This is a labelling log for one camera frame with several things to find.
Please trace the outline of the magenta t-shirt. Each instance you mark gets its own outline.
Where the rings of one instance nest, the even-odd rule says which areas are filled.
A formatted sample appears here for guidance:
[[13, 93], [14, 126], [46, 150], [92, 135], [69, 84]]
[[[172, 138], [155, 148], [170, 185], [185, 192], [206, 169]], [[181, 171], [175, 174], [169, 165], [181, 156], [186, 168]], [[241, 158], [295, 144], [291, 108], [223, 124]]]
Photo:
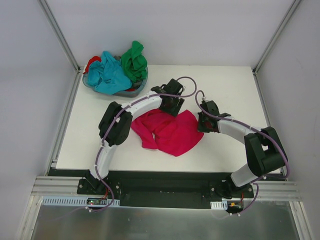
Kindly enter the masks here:
[[204, 136], [198, 131], [198, 121], [189, 110], [172, 116], [153, 109], [137, 117], [131, 123], [131, 129], [140, 137], [143, 148], [160, 150], [174, 157], [187, 153]]

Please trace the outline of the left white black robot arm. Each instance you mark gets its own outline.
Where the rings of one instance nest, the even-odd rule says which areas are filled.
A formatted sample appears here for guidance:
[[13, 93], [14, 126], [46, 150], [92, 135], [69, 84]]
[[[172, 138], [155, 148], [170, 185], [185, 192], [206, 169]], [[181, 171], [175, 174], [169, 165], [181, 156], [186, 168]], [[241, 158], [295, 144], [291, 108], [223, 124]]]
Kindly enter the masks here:
[[105, 191], [105, 177], [117, 147], [128, 138], [133, 120], [143, 114], [159, 109], [176, 117], [184, 103], [181, 97], [184, 86], [175, 79], [161, 86], [155, 86], [136, 100], [119, 104], [111, 102], [99, 125], [100, 146], [93, 166], [85, 174], [88, 188], [99, 195]]

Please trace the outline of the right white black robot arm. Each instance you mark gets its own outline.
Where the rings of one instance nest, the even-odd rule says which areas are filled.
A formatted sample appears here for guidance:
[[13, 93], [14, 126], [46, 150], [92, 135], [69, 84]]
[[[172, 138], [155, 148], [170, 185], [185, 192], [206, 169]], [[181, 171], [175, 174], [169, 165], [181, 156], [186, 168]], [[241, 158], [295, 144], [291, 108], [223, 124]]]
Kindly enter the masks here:
[[224, 134], [244, 144], [246, 164], [230, 173], [215, 187], [215, 193], [225, 199], [237, 197], [243, 189], [267, 174], [288, 164], [288, 158], [273, 127], [256, 128], [220, 113], [214, 101], [198, 104], [198, 131]]

